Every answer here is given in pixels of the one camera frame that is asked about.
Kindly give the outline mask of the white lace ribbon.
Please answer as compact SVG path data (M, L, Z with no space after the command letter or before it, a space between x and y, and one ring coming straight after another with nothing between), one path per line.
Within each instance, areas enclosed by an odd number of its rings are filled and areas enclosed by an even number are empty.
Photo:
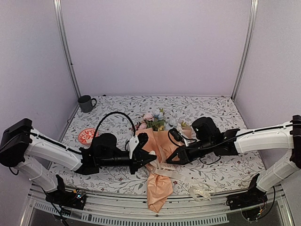
M216 193L216 188L213 185L190 179L180 174L174 165L166 163L164 152L161 151L157 155L155 151L151 151L150 154L155 154L157 159L146 166L150 172L147 180L148 204L154 205L166 202L167 197L173 192L172 179L187 185L190 197L197 202L202 200L210 201L211 196Z

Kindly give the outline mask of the blue fake flower stem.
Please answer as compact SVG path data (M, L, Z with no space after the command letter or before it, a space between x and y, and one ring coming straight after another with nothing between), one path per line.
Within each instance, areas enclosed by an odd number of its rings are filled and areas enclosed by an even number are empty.
M177 129L182 131L181 123L175 118L166 117L163 108L153 111L152 128L154 131L168 131Z

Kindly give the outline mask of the beige wrapping paper sheet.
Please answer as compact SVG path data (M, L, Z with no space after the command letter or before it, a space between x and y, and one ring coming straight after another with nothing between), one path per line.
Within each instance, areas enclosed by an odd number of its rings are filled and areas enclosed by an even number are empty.
M141 129L136 132L137 135L146 133L148 142L143 149L156 155L156 160L148 163L149 177L147 180L147 205L148 209L159 213L167 198L173 193L170 174L167 173L167 158L176 150L174 139L168 138L167 131L153 131L153 129Z

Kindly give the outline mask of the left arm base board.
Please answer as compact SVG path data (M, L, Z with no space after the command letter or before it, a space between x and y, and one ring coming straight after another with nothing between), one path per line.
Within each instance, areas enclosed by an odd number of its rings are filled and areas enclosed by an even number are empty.
M69 207L77 210L83 210L86 204L86 194L80 191L62 191L55 190L46 192L46 201L57 204L60 207Z

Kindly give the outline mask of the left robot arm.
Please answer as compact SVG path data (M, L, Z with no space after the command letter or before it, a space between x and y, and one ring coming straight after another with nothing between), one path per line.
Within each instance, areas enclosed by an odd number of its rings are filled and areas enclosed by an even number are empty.
M50 192L59 204L66 204L70 194L60 185L62 180L52 176L36 160L37 157L57 163L81 175L99 173L101 167L127 166L130 173L156 160L156 155L143 149L148 135L134 135L127 150L117 148L117 138L110 133L92 139L89 148L74 148L55 141L32 127L32 121L24 118L4 130L0 142L0 163L24 173L30 181Z

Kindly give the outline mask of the pale pink white flower stem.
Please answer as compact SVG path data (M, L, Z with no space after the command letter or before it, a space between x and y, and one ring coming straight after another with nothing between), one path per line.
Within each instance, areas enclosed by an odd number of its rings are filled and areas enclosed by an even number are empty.
M142 129L152 128L152 122L153 122L153 120L154 120L153 113L147 112L146 114L143 115L143 120L140 123L138 129L142 130Z

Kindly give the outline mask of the right arm base board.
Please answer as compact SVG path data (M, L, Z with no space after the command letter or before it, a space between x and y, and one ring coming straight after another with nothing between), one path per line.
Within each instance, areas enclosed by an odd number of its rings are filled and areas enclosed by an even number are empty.
M226 205L229 206L230 210L256 206L256 208L242 211L242 216L248 221L257 221L262 215L267 200L266 194L244 192L227 196Z

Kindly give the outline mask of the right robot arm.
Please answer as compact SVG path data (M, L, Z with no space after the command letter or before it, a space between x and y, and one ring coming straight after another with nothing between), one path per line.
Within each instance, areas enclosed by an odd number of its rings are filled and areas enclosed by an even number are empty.
M206 154L236 156L252 151L284 150L286 153L267 170L254 176L243 195L247 205L254 205L261 194L301 169L301 117L294 115L288 122L258 129L229 129L220 132L210 117L192 123L196 141L177 145L167 163L185 165Z

